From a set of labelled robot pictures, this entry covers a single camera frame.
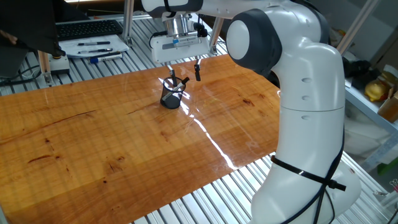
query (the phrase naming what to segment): black keyboard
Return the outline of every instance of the black keyboard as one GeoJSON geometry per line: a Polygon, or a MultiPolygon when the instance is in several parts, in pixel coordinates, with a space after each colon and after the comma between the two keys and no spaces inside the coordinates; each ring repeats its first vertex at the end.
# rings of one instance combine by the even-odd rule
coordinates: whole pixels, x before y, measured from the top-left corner
{"type": "Polygon", "coordinates": [[[121,34],[123,28],[115,20],[57,24],[58,40],[73,40],[102,35],[121,34]]]}

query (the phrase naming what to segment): marker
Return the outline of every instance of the marker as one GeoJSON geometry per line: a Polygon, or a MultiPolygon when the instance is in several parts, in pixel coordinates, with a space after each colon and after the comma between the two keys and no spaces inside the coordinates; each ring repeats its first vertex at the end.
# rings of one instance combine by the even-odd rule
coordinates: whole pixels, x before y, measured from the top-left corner
{"type": "Polygon", "coordinates": [[[111,44],[111,42],[110,41],[102,41],[102,42],[79,43],[77,46],[103,45],[103,44],[111,44]]]}
{"type": "MultiPolygon", "coordinates": [[[[176,87],[173,88],[172,91],[177,91],[179,88],[181,88],[183,85],[185,85],[187,82],[189,81],[189,78],[184,78],[184,80],[182,80],[182,82],[180,82],[180,84],[178,84],[176,87]]],[[[166,94],[165,96],[162,97],[162,100],[165,101],[167,100],[167,98],[169,96],[171,96],[173,94],[173,92],[169,92],[168,94],[166,94]]]]}
{"type": "Polygon", "coordinates": [[[110,53],[103,54],[103,55],[96,55],[96,56],[90,57],[90,58],[107,57],[107,56],[118,55],[118,54],[121,54],[121,52],[120,52],[120,51],[117,51],[117,52],[110,52],[110,53]]]}
{"type": "Polygon", "coordinates": [[[113,60],[113,59],[118,59],[118,58],[123,58],[123,54],[105,56],[105,57],[99,57],[99,58],[91,58],[90,63],[98,63],[98,62],[103,62],[106,60],[113,60]]]}
{"type": "Polygon", "coordinates": [[[87,54],[87,53],[96,53],[96,52],[110,52],[113,49],[99,49],[99,50],[84,50],[81,52],[78,52],[78,54],[87,54]]]}

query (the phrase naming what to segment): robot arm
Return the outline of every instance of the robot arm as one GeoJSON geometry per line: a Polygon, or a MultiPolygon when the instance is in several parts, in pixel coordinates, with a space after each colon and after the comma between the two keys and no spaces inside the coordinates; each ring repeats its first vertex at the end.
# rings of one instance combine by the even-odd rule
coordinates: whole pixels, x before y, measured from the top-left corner
{"type": "Polygon", "coordinates": [[[279,77],[279,143],[275,163],[253,197],[251,224],[329,223],[352,206],[361,190],[359,179],[338,163],[344,130],[343,62],[325,44],[328,27],[322,15],[288,0],[142,3],[150,15],[164,20],[186,12],[233,19],[226,39],[231,58],[257,73],[272,70],[279,77]],[[301,171],[292,172],[289,166],[301,171]],[[335,182],[317,182],[309,175],[335,182]],[[336,182],[345,191],[335,189],[336,182]]]}

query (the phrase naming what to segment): black cup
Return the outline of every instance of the black cup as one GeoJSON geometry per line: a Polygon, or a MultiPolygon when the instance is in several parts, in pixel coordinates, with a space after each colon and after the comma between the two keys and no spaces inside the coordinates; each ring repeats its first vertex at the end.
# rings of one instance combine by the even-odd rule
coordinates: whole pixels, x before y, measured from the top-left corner
{"type": "MultiPolygon", "coordinates": [[[[177,78],[177,87],[182,82],[181,78],[177,78]]],[[[177,109],[180,107],[182,94],[185,90],[185,84],[177,88],[173,86],[172,77],[168,77],[163,81],[162,97],[160,98],[160,104],[167,109],[177,109]]]]}

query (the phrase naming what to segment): wooden table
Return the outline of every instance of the wooden table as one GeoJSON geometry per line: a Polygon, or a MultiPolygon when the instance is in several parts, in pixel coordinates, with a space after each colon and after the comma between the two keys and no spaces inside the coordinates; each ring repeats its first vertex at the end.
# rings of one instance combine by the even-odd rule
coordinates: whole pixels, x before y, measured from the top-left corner
{"type": "Polygon", "coordinates": [[[278,89],[228,56],[160,105],[166,67],[0,97],[10,223],[129,223],[275,151],[278,89]]]}

